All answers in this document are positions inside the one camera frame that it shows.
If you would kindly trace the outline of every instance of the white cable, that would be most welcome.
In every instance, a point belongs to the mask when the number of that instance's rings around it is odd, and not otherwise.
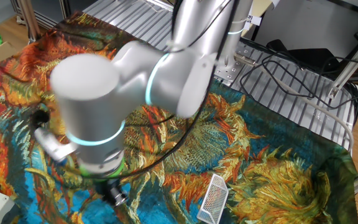
[[[260,68],[268,77],[273,78],[274,80],[277,81],[277,83],[279,83],[282,87],[284,87],[287,91],[289,91],[290,93],[293,94],[297,94],[299,95],[299,93],[297,91],[295,91],[293,88],[289,87],[287,84],[285,84],[284,82],[282,82],[281,80],[278,80],[277,78],[275,78],[274,76],[269,75],[269,73],[263,68]],[[337,121],[344,129],[346,134],[349,136],[349,153],[352,156],[353,154],[353,145],[354,145],[354,137],[353,137],[353,133],[350,130],[350,128],[346,125],[346,123],[338,118],[337,116],[333,115],[332,113],[330,113],[328,110],[318,106],[317,104],[313,103],[312,101],[308,100],[306,97],[304,96],[297,96],[299,97],[302,101],[304,101],[305,103],[309,104],[310,106],[316,108],[317,110],[323,112],[324,114],[332,117],[335,121]]]
[[[231,22],[231,23],[241,23],[241,22],[246,22],[248,20],[248,17],[247,18],[245,18],[245,19],[243,19],[243,20],[240,20],[240,21],[233,21],[233,22]]]

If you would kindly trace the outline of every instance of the sunflower pattern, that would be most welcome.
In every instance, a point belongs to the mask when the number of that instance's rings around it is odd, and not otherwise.
[[[20,207],[17,223],[198,223],[212,174],[229,187],[221,223],[357,223],[354,164],[345,149],[214,82],[184,145],[150,172],[122,180],[129,199],[112,208],[75,156],[56,165],[34,139],[29,118],[48,110],[49,130],[67,143],[50,72],[83,53],[114,58],[130,34],[77,12],[0,62],[0,191]],[[171,114],[139,106],[127,124]],[[148,166],[170,150],[193,118],[125,129],[125,168]]]

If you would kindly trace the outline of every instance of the glowing blue ring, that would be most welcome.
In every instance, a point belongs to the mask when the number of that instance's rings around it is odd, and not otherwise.
[[[240,31],[237,31],[237,32],[228,32],[227,34],[239,34],[243,31],[244,29],[240,30]]]
[[[125,121],[122,121],[121,123],[121,127],[119,128],[119,130],[113,135],[111,136],[110,138],[107,138],[105,140],[101,140],[101,141],[85,141],[85,140],[82,140],[82,139],[79,139],[77,137],[75,137],[74,135],[72,135],[72,133],[66,131],[66,136],[67,138],[75,143],[75,144],[79,144],[81,146],[98,146],[98,145],[101,145],[101,144],[104,144],[104,143],[107,143],[111,140],[113,140],[115,137],[117,137],[117,135],[125,128]]]
[[[160,60],[158,60],[158,62],[155,64],[152,73],[150,74],[150,78],[147,82],[147,86],[146,86],[146,93],[145,93],[145,101],[147,103],[147,105],[151,105],[152,104],[152,99],[151,99],[151,94],[152,94],[152,84],[153,84],[153,80],[155,77],[155,74],[157,73],[158,68],[161,66],[162,62],[164,62],[164,60],[168,57],[168,54],[163,55]]]

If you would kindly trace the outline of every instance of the mesh container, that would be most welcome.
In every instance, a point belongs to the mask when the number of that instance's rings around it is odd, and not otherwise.
[[[213,174],[197,218],[209,224],[219,223],[228,194],[224,179]]]

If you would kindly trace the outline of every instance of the robotic arm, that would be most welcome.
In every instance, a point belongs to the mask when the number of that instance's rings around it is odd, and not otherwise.
[[[233,35],[227,38],[219,58],[225,65],[229,59],[234,61],[241,35],[235,32],[244,26],[251,4],[252,0],[184,0],[170,52],[132,41],[112,61],[91,54],[66,58],[52,71],[50,84],[70,143],[60,144],[44,128],[35,130],[37,141],[58,162],[75,152],[84,176],[108,178],[120,173],[125,117],[145,103],[184,118],[195,114],[206,94],[228,24]],[[107,185],[113,205],[121,204],[125,198],[117,182]]]

